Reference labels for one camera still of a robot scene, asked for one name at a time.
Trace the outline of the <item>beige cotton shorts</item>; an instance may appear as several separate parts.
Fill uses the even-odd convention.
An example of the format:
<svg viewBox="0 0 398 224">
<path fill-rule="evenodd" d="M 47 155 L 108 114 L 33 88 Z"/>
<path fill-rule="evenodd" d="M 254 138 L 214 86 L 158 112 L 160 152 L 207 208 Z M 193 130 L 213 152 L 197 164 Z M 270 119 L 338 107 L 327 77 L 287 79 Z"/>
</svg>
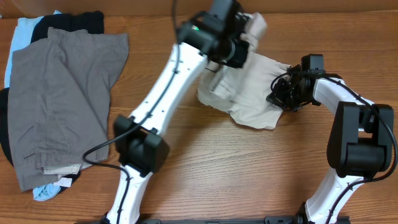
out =
<svg viewBox="0 0 398 224">
<path fill-rule="evenodd" d="M 198 100 L 228 113 L 236 123 L 256 129 L 274 129 L 282 109 L 266 100 L 271 82 L 287 71 L 288 64 L 256 53 L 267 24 L 255 12 L 245 26 L 243 40 L 249 42 L 248 57 L 243 68 L 221 67 L 211 62 L 200 77 Z"/>
</svg>

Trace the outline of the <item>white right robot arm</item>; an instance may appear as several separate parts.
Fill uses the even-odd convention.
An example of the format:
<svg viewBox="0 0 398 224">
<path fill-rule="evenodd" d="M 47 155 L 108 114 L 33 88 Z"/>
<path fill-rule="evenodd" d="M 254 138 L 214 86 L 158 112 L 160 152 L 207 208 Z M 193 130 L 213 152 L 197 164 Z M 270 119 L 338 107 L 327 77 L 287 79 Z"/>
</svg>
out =
<svg viewBox="0 0 398 224">
<path fill-rule="evenodd" d="M 326 149 L 330 168 L 317 191 L 294 216 L 267 217 L 265 223 L 349 223 L 339 212 L 355 191 L 386 179 L 397 167 L 392 107 L 363 98 L 328 73 L 321 54 L 306 55 L 278 75 L 267 101 L 284 111 L 324 105 L 335 118 Z"/>
</svg>

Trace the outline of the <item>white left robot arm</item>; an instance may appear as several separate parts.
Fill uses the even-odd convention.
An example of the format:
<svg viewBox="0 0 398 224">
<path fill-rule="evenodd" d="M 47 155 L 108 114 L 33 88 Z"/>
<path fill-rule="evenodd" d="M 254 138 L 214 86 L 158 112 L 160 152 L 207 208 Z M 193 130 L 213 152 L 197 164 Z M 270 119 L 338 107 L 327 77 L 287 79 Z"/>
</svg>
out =
<svg viewBox="0 0 398 224">
<path fill-rule="evenodd" d="M 176 43 L 156 83 L 129 117 L 114 122 L 121 176 L 101 223 L 137 223 L 149 179 L 169 154 L 163 136 L 178 104 L 210 62 L 242 68 L 249 43 L 241 34 L 251 18 L 237 1 L 215 0 L 210 10 L 173 26 Z"/>
</svg>

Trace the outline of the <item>light blue garment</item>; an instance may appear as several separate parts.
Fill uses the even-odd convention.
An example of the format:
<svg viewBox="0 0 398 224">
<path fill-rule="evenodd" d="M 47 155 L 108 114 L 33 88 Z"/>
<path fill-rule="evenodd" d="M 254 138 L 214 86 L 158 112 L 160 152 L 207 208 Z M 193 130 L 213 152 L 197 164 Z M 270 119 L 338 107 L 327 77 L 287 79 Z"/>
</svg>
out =
<svg viewBox="0 0 398 224">
<path fill-rule="evenodd" d="M 21 50 L 27 47 L 33 35 L 34 28 L 43 19 L 43 16 L 28 19 L 26 17 L 19 18 L 17 20 L 17 26 L 14 29 L 14 34 L 11 40 L 11 47 L 9 50 L 9 56 L 7 60 L 5 76 L 4 76 L 4 87 L 9 88 L 12 72 L 12 56 L 17 50 Z M 46 201 L 54 198 L 66 187 L 62 187 L 55 184 L 47 184 L 40 187 L 36 187 L 33 190 L 33 198 L 36 201 Z"/>
</svg>

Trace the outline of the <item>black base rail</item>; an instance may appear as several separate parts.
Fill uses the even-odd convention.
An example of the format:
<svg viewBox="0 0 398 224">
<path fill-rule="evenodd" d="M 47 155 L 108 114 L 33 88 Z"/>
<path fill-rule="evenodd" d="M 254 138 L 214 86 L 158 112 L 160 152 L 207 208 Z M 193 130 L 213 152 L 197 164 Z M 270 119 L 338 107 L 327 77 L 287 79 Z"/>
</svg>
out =
<svg viewBox="0 0 398 224">
<path fill-rule="evenodd" d="M 304 217 L 268 216 L 260 219 L 223 219 L 223 220 L 139 220 L 137 224 L 305 224 Z"/>
</svg>

